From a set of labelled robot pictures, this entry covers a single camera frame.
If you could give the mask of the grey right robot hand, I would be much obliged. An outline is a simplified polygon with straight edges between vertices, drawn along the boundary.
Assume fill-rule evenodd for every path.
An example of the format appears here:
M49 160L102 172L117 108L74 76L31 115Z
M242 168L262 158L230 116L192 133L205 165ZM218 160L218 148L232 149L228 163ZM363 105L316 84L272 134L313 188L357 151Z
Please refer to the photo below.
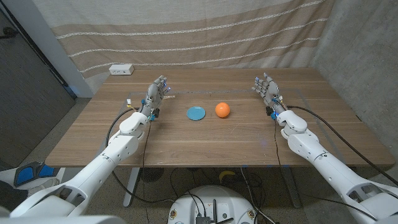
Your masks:
M268 107L267 112L278 115L287 110L282 102L282 96L279 94L279 87L267 73L264 73L263 78L256 77L254 79L252 89L263 99L264 104Z

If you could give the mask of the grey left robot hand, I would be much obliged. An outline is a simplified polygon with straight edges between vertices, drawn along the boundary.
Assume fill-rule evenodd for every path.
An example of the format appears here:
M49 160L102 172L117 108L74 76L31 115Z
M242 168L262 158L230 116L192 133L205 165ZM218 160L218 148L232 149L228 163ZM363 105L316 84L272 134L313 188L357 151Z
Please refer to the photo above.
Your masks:
M164 96L170 91L167 86L167 78L161 75L149 85L144 102L139 112L149 116L152 112L159 108Z

